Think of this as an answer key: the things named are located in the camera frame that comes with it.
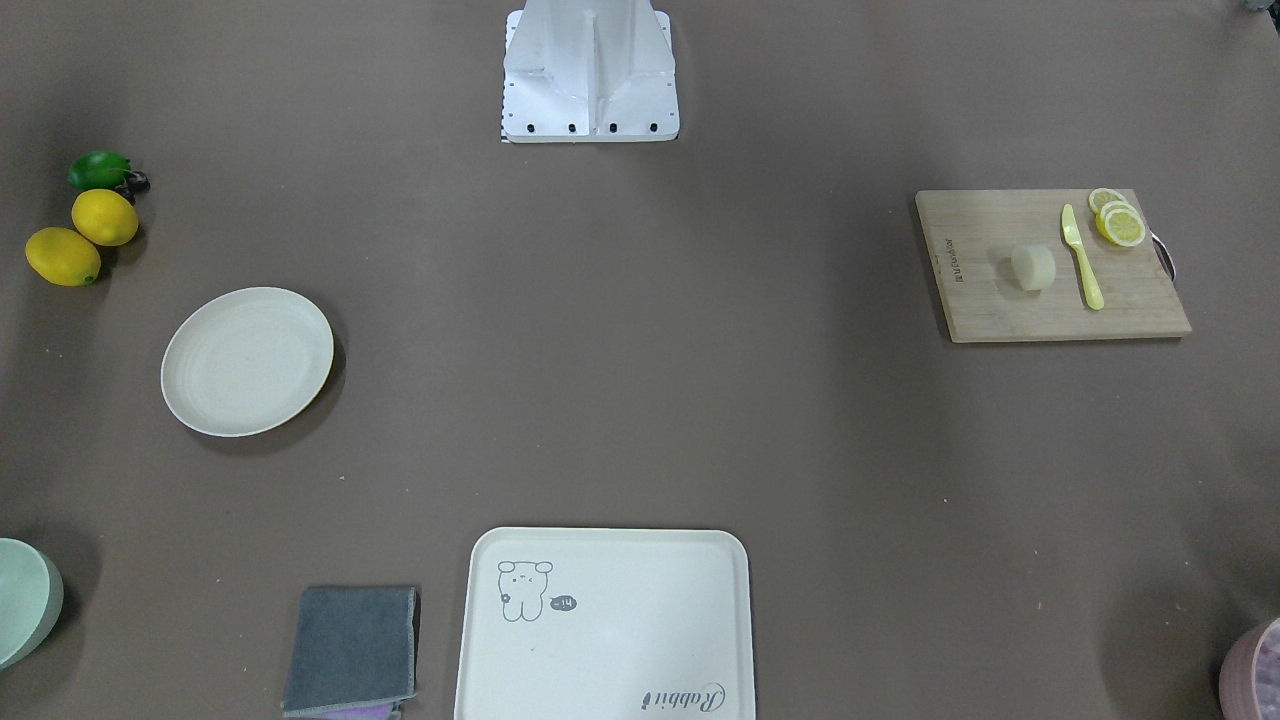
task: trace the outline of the gray folded towel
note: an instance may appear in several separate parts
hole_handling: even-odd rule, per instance
[[[417,589],[307,588],[298,602],[285,717],[393,717],[413,697]]]

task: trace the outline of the pink bowl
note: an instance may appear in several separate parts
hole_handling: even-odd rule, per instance
[[[1217,693],[1226,720],[1280,719],[1280,619],[1235,641],[1222,661]]]

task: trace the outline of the knife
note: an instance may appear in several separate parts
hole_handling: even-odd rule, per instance
[[[1093,277],[1089,256],[1084,254],[1084,242],[1080,240],[1079,228],[1075,227],[1075,210],[1070,205],[1062,205],[1062,240],[1066,241],[1068,247],[1075,251],[1075,261],[1080,265],[1084,304],[1093,310],[1101,310],[1106,304],[1102,300],[1102,288],[1098,287],[1098,279]]]

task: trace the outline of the light green bowl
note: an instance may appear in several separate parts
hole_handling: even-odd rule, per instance
[[[63,610],[63,577],[29,544],[0,538],[0,669],[49,635]]]

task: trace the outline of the white onion piece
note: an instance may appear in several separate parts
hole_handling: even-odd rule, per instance
[[[1014,274],[1018,277],[1018,284],[1023,286],[1023,290],[1027,292],[1044,290],[1053,284],[1053,277],[1057,275],[1057,264],[1053,261],[1053,254],[1047,246],[1019,245],[1014,249],[1010,259],[1014,261]]]

